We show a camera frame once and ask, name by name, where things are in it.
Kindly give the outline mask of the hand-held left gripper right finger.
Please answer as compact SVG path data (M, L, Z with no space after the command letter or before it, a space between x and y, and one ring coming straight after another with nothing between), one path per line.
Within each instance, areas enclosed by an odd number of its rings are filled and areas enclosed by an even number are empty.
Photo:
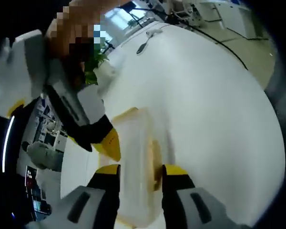
M196 187L179 166L162 166L162 208L168 229L240 229L218 199Z

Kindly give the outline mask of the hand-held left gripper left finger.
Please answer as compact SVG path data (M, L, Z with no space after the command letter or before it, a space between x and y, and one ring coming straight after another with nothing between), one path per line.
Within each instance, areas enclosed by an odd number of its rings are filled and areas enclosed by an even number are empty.
M119 164L96 170L86 186L79 186L47 217L48 229L112 229L120 199Z

